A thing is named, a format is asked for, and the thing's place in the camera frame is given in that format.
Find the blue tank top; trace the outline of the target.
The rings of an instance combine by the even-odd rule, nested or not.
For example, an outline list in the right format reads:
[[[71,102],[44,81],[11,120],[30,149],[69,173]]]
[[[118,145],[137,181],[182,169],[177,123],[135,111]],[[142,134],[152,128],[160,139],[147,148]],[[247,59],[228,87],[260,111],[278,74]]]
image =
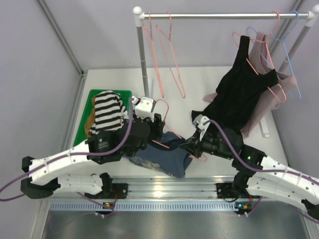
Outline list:
[[[184,178],[185,171],[192,162],[190,154],[179,147],[185,139],[172,131],[167,131],[158,142],[149,141],[146,149],[139,150],[133,157],[124,157],[134,165],[175,178]]]

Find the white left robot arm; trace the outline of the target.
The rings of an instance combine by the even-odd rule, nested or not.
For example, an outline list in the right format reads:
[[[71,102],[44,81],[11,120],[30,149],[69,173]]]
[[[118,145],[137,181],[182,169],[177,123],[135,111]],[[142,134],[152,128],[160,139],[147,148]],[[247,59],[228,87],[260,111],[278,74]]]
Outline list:
[[[149,141],[162,136],[165,121],[160,114],[154,119],[137,116],[118,130],[102,131],[77,146],[43,159],[27,156],[22,170],[28,174],[20,190],[31,199],[42,199],[57,193],[81,193],[90,199],[111,199],[126,184],[114,184],[110,175],[85,170],[97,165],[120,161],[144,150]]]

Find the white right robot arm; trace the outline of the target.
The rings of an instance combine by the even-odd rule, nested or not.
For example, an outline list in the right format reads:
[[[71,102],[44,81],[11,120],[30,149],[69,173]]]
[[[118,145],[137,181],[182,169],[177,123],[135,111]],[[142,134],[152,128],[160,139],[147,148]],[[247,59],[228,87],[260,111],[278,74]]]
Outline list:
[[[237,170],[225,198],[269,198],[290,204],[305,212],[309,219],[319,218],[319,181],[285,166],[263,151],[245,145],[241,135],[226,128],[219,132],[194,135],[179,145],[192,156],[208,153],[232,161]]]

